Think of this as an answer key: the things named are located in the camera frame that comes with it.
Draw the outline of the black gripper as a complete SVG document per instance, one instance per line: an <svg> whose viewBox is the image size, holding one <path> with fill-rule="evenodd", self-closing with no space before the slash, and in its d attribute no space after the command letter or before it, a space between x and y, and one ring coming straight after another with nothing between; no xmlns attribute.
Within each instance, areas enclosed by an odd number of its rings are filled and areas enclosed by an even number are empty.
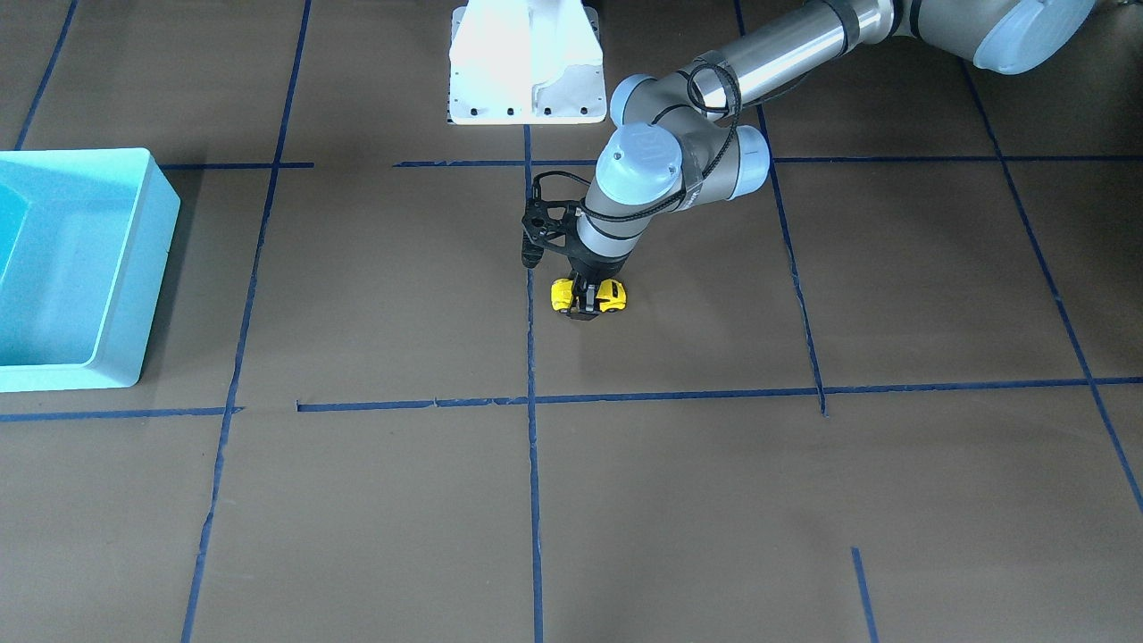
<svg viewBox="0 0 1143 643"><path fill-rule="evenodd" d="M602 256L588 249L572 251L568 262L572 266L572 303L568 305L568 318L575 321L592 321L600 316L601 310L597 302L597 290L604 280L613 280L623 270L629 254L618 257Z"/></svg>

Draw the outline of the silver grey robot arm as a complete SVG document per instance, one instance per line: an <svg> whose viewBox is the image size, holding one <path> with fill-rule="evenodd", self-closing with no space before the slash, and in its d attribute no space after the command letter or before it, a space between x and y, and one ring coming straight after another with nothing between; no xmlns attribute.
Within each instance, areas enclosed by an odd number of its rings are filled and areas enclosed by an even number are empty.
<svg viewBox="0 0 1143 643"><path fill-rule="evenodd" d="M539 246L563 241L569 273L551 286L555 313L592 319L624 310L618 273L655 217L764 186L772 151L764 132L742 121L748 108L892 37L1016 77L1049 61L1093 9L1092 1L805 1L668 77L628 77L612 94L615 130L585 196L547 224L531 192L522 257L535 263Z"/></svg>

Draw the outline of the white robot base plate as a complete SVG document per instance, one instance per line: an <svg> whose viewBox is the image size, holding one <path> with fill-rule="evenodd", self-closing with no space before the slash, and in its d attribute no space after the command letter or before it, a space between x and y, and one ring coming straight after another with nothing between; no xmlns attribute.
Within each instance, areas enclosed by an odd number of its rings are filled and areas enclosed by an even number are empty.
<svg viewBox="0 0 1143 643"><path fill-rule="evenodd" d="M582 1L459 5L448 57L453 124L580 124L607 114L599 13Z"/></svg>

